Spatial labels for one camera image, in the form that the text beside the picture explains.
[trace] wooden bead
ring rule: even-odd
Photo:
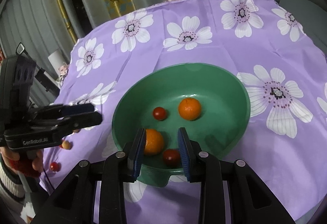
[[[170,168],[178,168],[180,164],[180,154],[177,149],[167,149],[164,151],[163,162]]]
[[[63,146],[63,149],[66,149],[66,150],[71,149],[71,144],[69,141],[66,141],[66,140],[63,141],[62,146]]]

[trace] white flower print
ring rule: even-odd
[[[182,27],[176,23],[169,23],[167,30],[174,38],[166,38],[163,41],[163,47],[169,48],[167,51],[171,52],[173,50],[179,50],[184,46],[186,50],[192,50],[198,44],[211,43],[211,28],[203,27],[196,32],[199,26],[200,19],[198,17],[184,17]]]
[[[85,48],[82,46],[78,49],[78,56],[81,58],[77,60],[76,67],[77,71],[80,72],[77,77],[86,75],[93,68],[96,69],[101,65],[99,60],[103,53],[103,44],[96,45],[96,38],[89,39],[86,41]]]
[[[220,3],[220,8],[229,12],[221,18],[224,29],[231,29],[237,24],[235,35],[238,38],[250,37],[252,35],[251,26],[262,28],[264,25],[262,19],[254,13],[259,8],[253,0],[224,0]]]
[[[313,114],[296,98],[302,98],[303,92],[295,81],[285,80],[285,74],[278,68],[273,68],[270,75],[261,65],[254,66],[254,74],[238,73],[238,79],[247,86],[246,90],[251,102],[251,117],[263,113],[269,106],[266,125],[267,128],[279,135],[295,138],[297,125],[293,117],[298,117],[302,122],[309,123]]]
[[[112,44],[122,43],[120,50],[134,50],[136,40],[140,43],[146,43],[150,40],[149,32],[144,27],[149,27],[153,24],[153,15],[147,15],[145,9],[141,9],[125,16],[125,20],[121,19],[115,24],[117,28],[112,34]]]
[[[136,203],[143,197],[147,185],[136,181],[134,183],[124,183],[125,200],[130,203]]]
[[[112,88],[116,85],[116,81],[110,83],[106,87],[103,87],[103,83],[98,84],[98,86],[90,93],[84,94],[77,98],[76,100],[69,103],[69,105],[79,105],[92,103],[93,105],[101,105],[106,102],[110,93],[115,92]]]
[[[72,64],[72,62],[73,62],[72,53],[73,53],[73,51],[75,50],[75,47],[79,44],[79,42],[80,42],[80,39],[77,40],[77,42],[76,42],[76,44],[74,45],[72,51],[70,52],[70,63],[69,63],[69,64]]]
[[[67,138],[67,137],[71,137],[73,134],[75,134],[75,133],[71,133],[70,135],[67,135],[65,138]]]
[[[327,83],[325,84],[325,97],[326,100],[323,100],[320,97],[317,97],[317,102],[319,103],[320,107],[323,109],[323,111],[327,114]]]
[[[109,157],[113,153],[116,153],[117,151],[118,151],[118,149],[117,149],[117,147],[115,145],[115,142],[114,142],[114,140],[112,138],[112,133],[110,132],[110,134],[107,137],[106,146],[102,151],[102,157],[106,159],[107,157]]]
[[[291,13],[281,7],[272,9],[272,12],[282,18],[277,22],[277,27],[282,35],[286,35],[291,30],[289,37],[293,42],[300,38],[300,31],[305,35],[302,25],[295,20]]]

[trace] black cable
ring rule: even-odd
[[[49,182],[49,184],[50,184],[50,186],[51,186],[52,190],[54,191],[54,190],[55,190],[55,188],[54,188],[54,187],[53,187],[53,185],[51,184],[51,182],[50,182],[50,179],[49,179],[48,175],[46,174],[46,172],[45,172],[45,169],[44,169],[44,168],[43,168],[43,171],[44,171],[44,174],[45,174],[46,178],[48,179],[48,182]]]

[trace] white pipe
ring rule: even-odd
[[[48,57],[52,67],[55,69],[58,76],[60,76],[59,68],[65,65],[65,60],[60,52],[60,50],[56,50]]]

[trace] metal screw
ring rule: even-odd
[[[236,165],[239,166],[239,167],[244,167],[245,166],[245,161],[244,160],[238,160],[236,161]]]
[[[199,153],[199,156],[200,156],[201,158],[207,158],[207,157],[209,156],[209,154],[208,154],[207,152],[205,152],[205,151],[201,151],[201,152]]]
[[[119,151],[119,152],[117,152],[117,153],[116,153],[116,157],[117,157],[117,158],[123,158],[123,157],[125,157],[125,152],[123,152],[123,151]]]
[[[88,164],[89,164],[89,162],[87,160],[81,160],[79,162],[79,166],[82,168],[86,167]]]

